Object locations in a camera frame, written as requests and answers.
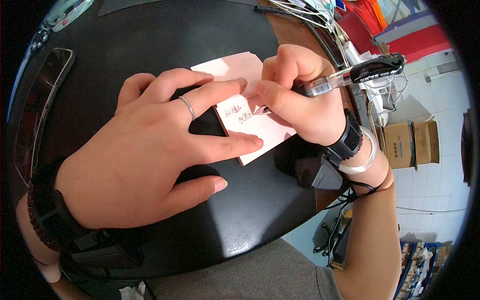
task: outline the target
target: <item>black pen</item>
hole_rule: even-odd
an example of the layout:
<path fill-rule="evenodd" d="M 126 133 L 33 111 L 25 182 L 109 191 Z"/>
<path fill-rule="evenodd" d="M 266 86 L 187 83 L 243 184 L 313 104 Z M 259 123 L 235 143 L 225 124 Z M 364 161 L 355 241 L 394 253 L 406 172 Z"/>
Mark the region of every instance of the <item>black pen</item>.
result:
<path fill-rule="evenodd" d="M 404 56 L 396 52 L 340 70 L 328 77 L 323 76 L 301 83 L 294 86 L 292 91 L 313 98 L 341 86 L 364 83 L 373 79 L 399 74 L 403 71 L 404 65 Z M 267 105 L 262 105 L 253 114 L 265 115 L 271 112 Z"/>

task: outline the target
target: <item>gray shirt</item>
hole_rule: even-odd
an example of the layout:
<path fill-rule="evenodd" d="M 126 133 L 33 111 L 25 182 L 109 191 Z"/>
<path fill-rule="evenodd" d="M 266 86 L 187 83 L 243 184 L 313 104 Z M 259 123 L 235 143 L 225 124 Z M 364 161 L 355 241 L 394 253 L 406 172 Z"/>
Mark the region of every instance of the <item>gray shirt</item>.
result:
<path fill-rule="evenodd" d="M 317 267 L 282 239 L 204 270 L 148 283 L 158 300 L 343 300 L 333 271 Z"/>

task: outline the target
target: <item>phone screen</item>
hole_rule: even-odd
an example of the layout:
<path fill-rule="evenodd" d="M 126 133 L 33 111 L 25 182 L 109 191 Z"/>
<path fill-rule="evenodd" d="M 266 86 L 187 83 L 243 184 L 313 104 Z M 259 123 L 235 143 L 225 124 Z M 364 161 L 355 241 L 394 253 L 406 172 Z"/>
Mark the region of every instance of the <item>phone screen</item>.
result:
<path fill-rule="evenodd" d="M 36 167 L 36 155 L 48 110 L 73 60 L 73 51 L 53 49 L 36 74 L 25 99 L 15 138 L 14 160 L 26 185 Z"/>

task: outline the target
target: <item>sticky note pad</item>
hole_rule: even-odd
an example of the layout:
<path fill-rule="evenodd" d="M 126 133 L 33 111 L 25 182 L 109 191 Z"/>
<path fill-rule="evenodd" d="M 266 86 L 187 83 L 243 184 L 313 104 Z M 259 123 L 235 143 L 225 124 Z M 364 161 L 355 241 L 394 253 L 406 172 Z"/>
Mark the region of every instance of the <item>sticky note pad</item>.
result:
<path fill-rule="evenodd" d="M 214 81 L 226 81 L 243 77 L 248 84 L 238 95 L 220 102 L 214 107 L 215 113 L 227 136 L 256 135 L 263 139 L 264 146 L 253 153 L 238 157 L 245 166 L 287 138 L 296 134 L 291 125 L 275 113 L 254 116 L 263 104 L 255 89 L 262 77 L 262 61 L 250 52 L 226 56 L 191 67 L 193 71 L 212 74 Z"/>

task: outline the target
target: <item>fingernail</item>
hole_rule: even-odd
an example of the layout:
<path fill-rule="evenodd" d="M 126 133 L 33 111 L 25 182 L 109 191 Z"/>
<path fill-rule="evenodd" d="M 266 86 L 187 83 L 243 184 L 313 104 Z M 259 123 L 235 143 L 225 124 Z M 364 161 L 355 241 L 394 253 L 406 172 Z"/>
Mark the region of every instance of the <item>fingernail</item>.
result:
<path fill-rule="evenodd" d="M 228 185 L 228 182 L 227 182 L 225 179 L 223 179 L 223 178 L 221 178 L 221 177 L 218 178 L 218 179 L 215 181 L 215 192 L 214 192 L 214 193 L 219 192 L 219 191 L 225 189 L 225 188 L 227 187 L 227 185 Z"/>
<path fill-rule="evenodd" d="M 245 88 L 248 84 L 247 80 L 245 78 L 237 78 L 235 79 L 243 88 Z"/>
<path fill-rule="evenodd" d="M 255 143 L 259 146 L 263 146 L 264 145 L 264 141 L 261 139 L 261 138 L 256 138 L 256 139 L 253 139 L 255 141 Z"/>

